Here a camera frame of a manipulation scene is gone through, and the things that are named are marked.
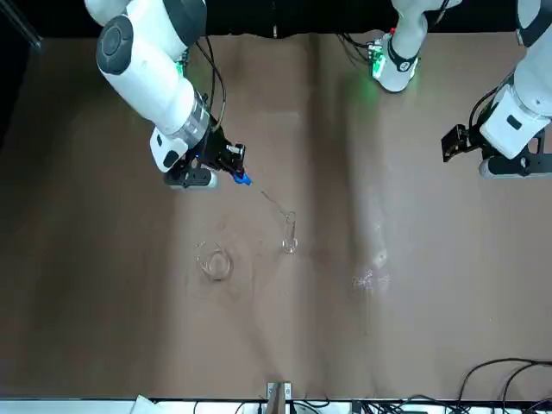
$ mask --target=brown table surface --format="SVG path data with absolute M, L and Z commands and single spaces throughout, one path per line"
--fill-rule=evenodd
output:
M 296 398 L 453 398 L 477 363 L 552 358 L 552 181 L 441 160 L 522 55 L 513 34 L 429 36 L 401 95 L 332 36 L 213 41 L 251 188 L 165 187 L 152 125 L 101 77 L 95 41 L 31 57 L 0 154 L 2 395 L 257 398 L 288 380 Z M 297 212 L 294 256 L 261 190 Z M 199 278 L 200 242 L 234 252 L 229 281 Z M 513 368 L 467 397 L 496 398 Z M 551 379 L 524 373 L 511 398 Z

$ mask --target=glass test tube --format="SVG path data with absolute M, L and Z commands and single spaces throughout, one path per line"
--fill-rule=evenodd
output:
M 295 212 L 290 211 L 285 215 L 285 231 L 284 231 L 284 241 L 282 242 L 282 247 L 284 253 L 294 254 L 297 250 L 297 239 L 295 238 Z

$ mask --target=transparent glassware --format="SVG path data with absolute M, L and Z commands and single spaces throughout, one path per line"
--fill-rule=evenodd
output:
M 213 282 L 228 279 L 234 270 L 229 251 L 213 241 L 198 246 L 197 261 L 199 272 Z
M 284 240 L 282 248 L 285 254 L 295 254 L 297 251 L 297 238 L 295 237 L 296 216 L 295 211 L 289 211 L 285 215 Z

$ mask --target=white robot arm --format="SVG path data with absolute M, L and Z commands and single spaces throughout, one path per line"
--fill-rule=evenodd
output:
M 378 42 L 381 53 L 373 62 L 373 77 L 389 92 L 401 92 L 414 77 L 418 54 L 428 34 L 424 12 L 440 10 L 436 22 L 446 9 L 462 0 L 392 0 L 398 13 L 393 34 L 385 34 Z
M 204 0 L 85 3 L 104 24 L 97 65 L 119 95 L 155 124 L 150 147 L 165 181 L 179 189 L 212 188 L 213 170 L 224 170 L 236 182 L 250 184 L 243 169 L 245 147 L 233 146 L 214 127 L 204 100 L 177 69 L 186 49 L 205 33 Z
M 517 37 L 528 48 L 526 55 L 506 80 L 487 94 L 493 100 L 480 112 L 475 125 L 473 113 L 467 128 L 456 125 L 442 139 L 445 162 L 481 149 L 484 177 L 552 174 L 552 155 L 544 153 L 544 128 L 552 118 L 552 0 L 518 0 L 517 24 Z M 535 153 L 528 148 L 533 138 L 538 142 Z

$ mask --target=black background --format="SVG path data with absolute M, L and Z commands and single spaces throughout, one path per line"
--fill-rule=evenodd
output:
M 208 35 L 251 34 L 279 37 L 300 33 L 388 31 L 397 21 L 391 0 L 206 0 Z M 84 0 L 14 0 L 42 37 L 97 37 L 101 28 Z M 428 18 L 435 18 L 428 13 Z M 437 32 L 504 32 L 516 28 L 516 0 L 464 0 L 447 11 Z M 26 41 L 0 15 L 0 46 L 5 60 L 1 104 L 13 107 L 28 58 Z M 0 145 L 11 110 L 0 113 Z

